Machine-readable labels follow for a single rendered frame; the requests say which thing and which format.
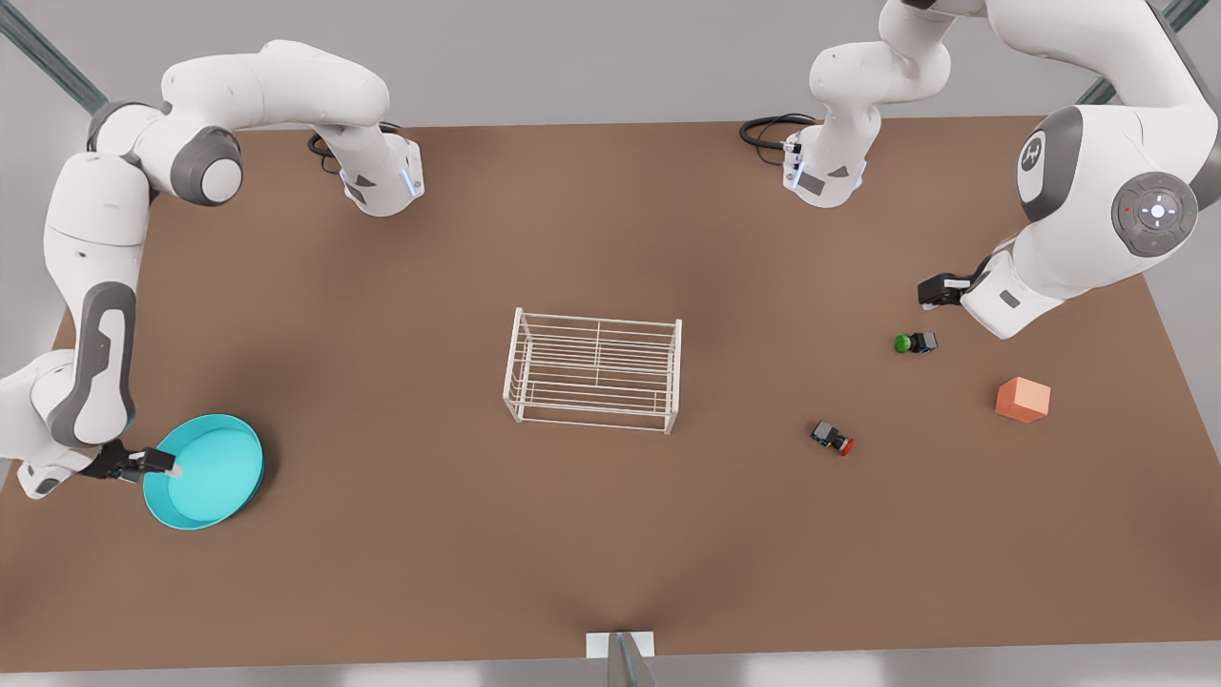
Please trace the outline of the cyan plate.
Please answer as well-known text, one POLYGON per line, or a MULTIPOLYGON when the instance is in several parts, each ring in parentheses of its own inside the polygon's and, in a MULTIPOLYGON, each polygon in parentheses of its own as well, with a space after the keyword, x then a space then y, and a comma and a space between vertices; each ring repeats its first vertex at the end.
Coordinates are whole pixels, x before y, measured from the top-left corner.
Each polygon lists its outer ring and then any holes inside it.
POLYGON ((261 441, 239 417, 190 419, 175 427, 158 449, 175 455, 175 473, 148 473, 140 491, 148 513, 170 528, 212 527, 239 513, 261 486, 261 441))

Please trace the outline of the silver frame post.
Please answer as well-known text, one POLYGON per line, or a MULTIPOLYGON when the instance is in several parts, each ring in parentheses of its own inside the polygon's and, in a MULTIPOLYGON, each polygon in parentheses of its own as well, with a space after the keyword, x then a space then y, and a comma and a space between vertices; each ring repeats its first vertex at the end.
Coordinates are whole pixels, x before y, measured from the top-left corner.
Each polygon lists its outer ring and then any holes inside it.
POLYGON ((0 34, 87 113, 96 113, 107 103, 107 96, 100 88, 35 28, 11 0, 0 0, 0 34))
POLYGON ((654 656, 654 632, 585 635, 586 656, 606 660, 606 687, 657 687, 646 656, 654 656))
POLYGON ((1127 106, 1215 104, 1186 48, 1148 0, 1090 2, 1072 63, 1106 78, 1127 106))

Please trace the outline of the orange cube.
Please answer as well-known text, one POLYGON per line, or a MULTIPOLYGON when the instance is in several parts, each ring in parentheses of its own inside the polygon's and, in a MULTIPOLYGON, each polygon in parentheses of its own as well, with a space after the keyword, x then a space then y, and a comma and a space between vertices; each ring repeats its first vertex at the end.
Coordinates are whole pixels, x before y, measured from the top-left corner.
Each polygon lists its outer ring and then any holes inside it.
POLYGON ((1016 419, 1017 422, 1031 423, 1046 416, 1050 394, 1049 386, 1015 377, 999 387, 995 412, 999 416, 1016 419))

